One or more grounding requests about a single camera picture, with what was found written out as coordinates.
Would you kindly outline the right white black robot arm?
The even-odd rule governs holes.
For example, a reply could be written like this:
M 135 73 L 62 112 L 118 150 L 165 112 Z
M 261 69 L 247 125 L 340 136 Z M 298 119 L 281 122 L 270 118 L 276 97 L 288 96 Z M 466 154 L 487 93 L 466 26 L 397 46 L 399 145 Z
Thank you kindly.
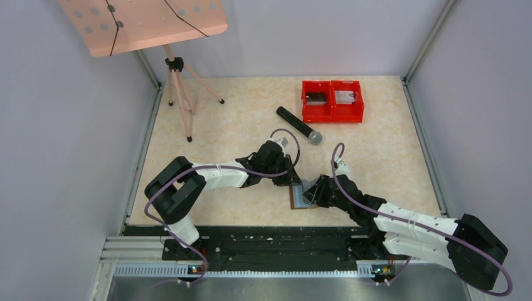
M 321 175 L 303 191 L 310 203 L 344 211 L 368 230 L 368 251 L 375 258 L 404 255 L 431 261 L 455 272 L 479 290 L 494 288 L 508 254 L 504 243 L 477 217 L 427 216 L 365 194 L 345 175 Z

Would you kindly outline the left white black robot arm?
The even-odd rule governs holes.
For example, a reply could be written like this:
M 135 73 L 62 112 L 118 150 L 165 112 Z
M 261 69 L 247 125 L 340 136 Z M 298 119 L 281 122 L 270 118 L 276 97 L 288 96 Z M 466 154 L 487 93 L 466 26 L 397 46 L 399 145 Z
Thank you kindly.
M 258 151 L 224 164 L 194 163 L 185 156 L 172 160 L 145 188 L 144 194 L 167 229 L 179 238 L 186 259 L 200 254 L 200 234 L 189 212 L 204 191 L 246 188 L 269 178 L 279 187 L 301 184 L 295 164 L 279 140 L 269 139 Z

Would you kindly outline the brown leather card holder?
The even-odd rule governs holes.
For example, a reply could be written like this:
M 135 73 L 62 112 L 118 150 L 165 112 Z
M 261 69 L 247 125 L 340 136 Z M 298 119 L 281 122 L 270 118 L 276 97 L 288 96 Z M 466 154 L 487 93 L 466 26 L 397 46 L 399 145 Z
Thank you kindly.
M 317 208 L 317 205 L 308 200 L 304 193 L 313 187 L 317 182 L 318 178 L 314 180 L 303 179 L 301 184 L 290 186 L 290 208 L 292 210 L 296 209 L 314 209 Z

